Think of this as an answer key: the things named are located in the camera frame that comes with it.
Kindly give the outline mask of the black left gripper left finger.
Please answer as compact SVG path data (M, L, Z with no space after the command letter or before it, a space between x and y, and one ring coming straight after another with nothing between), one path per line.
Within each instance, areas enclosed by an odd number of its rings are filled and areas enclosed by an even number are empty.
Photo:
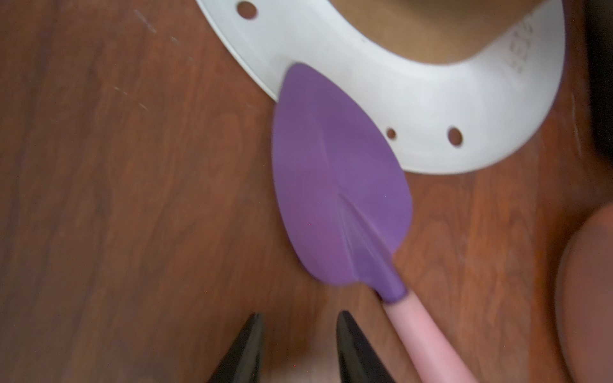
M263 315L251 314L208 383L258 383L263 358L263 335Z

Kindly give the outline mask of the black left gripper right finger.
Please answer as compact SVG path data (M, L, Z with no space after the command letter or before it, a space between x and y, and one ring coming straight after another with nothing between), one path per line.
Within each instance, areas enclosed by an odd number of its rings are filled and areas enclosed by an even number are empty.
M338 315L336 340L342 383L395 383L349 311Z

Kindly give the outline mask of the purple toy trowel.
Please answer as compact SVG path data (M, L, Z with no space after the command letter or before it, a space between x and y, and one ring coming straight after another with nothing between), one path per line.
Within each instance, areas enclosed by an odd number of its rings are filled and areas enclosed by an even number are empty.
M327 284L370 287L422 381L475 381L394 266L413 202L372 119L333 81L295 63L279 94L271 150L279 210L305 269Z

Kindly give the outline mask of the pink plastic bucket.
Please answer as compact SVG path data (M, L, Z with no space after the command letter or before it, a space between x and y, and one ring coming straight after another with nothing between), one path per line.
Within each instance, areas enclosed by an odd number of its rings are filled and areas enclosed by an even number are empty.
M556 278L556 327L574 382L612 381L612 204L571 237Z

